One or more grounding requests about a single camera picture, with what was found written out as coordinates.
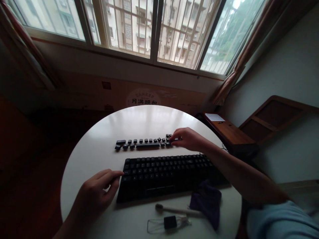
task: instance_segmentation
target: brush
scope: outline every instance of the brush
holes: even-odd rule
[[[156,204],[155,205],[156,210],[162,210],[162,211],[172,211],[177,213],[186,213],[187,215],[193,215],[193,216],[204,216],[204,214],[200,211],[190,210],[190,209],[180,209],[180,208],[174,208],[174,207],[165,207],[162,204]]]

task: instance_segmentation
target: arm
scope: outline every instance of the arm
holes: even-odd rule
[[[266,175],[220,149],[192,129],[179,128],[171,139],[181,137],[183,140],[173,141],[172,145],[206,154],[215,167],[251,204],[279,204],[289,199]]]
[[[121,171],[103,170],[81,186],[69,216],[54,239],[85,238],[89,226],[108,208],[119,188]]]

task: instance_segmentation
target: right hand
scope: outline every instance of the right hand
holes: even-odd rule
[[[205,139],[203,136],[201,136],[199,133],[195,132],[191,128],[178,128],[173,133],[172,137],[170,137],[170,140],[174,139],[180,139],[179,141],[173,141],[171,144],[173,146],[180,146],[184,147],[191,151],[199,151],[202,152],[202,150],[209,144],[213,144],[209,140]]]

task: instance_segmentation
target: light blue sleeve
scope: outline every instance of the light blue sleeve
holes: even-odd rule
[[[252,209],[247,217],[249,239],[319,238],[319,226],[294,202]]]

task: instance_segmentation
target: black keyboard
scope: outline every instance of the black keyboard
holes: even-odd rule
[[[203,154],[126,159],[123,172],[117,203],[229,184]]]

